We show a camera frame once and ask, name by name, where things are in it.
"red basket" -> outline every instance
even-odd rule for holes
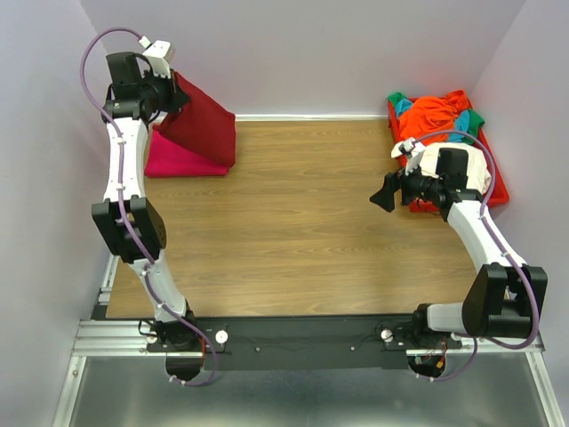
[[[417,101],[417,98],[410,98],[409,101],[415,102]],[[395,115],[395,108],[393,107],[393,105],[391,105],[391,102],[389,101],[388,101],[388,108],[389,108],[389,128],[391,129],[391,135],[393,136],[393,143],[397,144],[398,142],[403,140],[403,138],[401,138],[401,132],[399,131],[399,122],[397,121],[397,117]],[[470,103],[470,101],[469,101],[469,109],[472,109],[472,104]],[[492,153],[490,145],[488,145],[488,141],[486,140],[484,132],[482,132],[482,129],[480,129],[480,132],[478,132],[478,139]],[[397,160],[399,161],[399,164],[402,167],[405,166],[405,164],[407,163],[407,159],[405,158],[405,156],[399,156]],[[492,193],[490,200],[488,201],[488,207],[504,205],[505,203],[508,203],[508,201],[509,201],[509,194],[508,191],[506,190],[506,185],[504,184],[504,180],[501,178],[498,165],[496,165],[496,185],[494,186],[494,192]],[[409,209],[412,212],[438,212],[438,209],[432,203],[423,202],[422,200],[419,201],[419,204],[411,203],[409,205]]]

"wooden tabletop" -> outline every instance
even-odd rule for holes
[[[198,316],[393,313],[464,299],[476,273],[448,224],[369,202],[397,169],[386,121],[237,130],[227,177],[146,179],[174,281]],[[119,263],[108,317],[152,315]]]

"pile of clothes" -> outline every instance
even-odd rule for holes
[[[401,139],[420,138],[428,133],[442,130],[458,130],[478,137],[480,126],[484,119],[478,113],[469,108],[470,102],[464,91],[448,93],[443,98],[424,96],[415,102],[411,102],[401,92],[393,93],[388,97],[393,105]],[[401,156],[399,145],[396,144],[391,152],[393,158]],[[477,189],[485,194],[490,187],[491,176],[487,170],[484,153],[472,145],[472,140],[457,133],[442,134],[427,138],[422,141],[425,152],[420,162],[423,175],[437,177],[438,151],[441,148],[461,148],[469,153],[469,165],[467,175],[468,189]]]
[[[401,138],[419,138],[435,131],[456,129],[478,136],[478,129],[484,124],[484,119],[474,109],[470,109],[469,99],[464,91],[448,93],[443,98],[423,96],[411,102],[401,92],[388,97],[395,109]],[[439,135],[423,141],[425,146],[432,142],[465,142],[472,141],[457,133]]]

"magenta cloth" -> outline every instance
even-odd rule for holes
[[[228,167],[215,164],[188,149],[168,141],[157,131],[152,131],[150,152],[144,174],[150,178],[167,176],[227,175]]]

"white wall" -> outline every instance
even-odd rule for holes
[[[77,0],[4,2],[0,20],[0,425],[36,427],[52,423],[102,279],[108,251],[91,203],[105,188],[108,142],[79,85],[94,29]],[[103,54],[89,81],[104,97]]]
[[[549,275],[541,320],[545,361],[569,420],[569,3],[527,0],[472,100],[511,201],[497,219],[510,243]]]
[[[396,90],[471,90],[524,2],[81,1],[98,30],[173,42],[174,68],[241,114],[385,114]]]

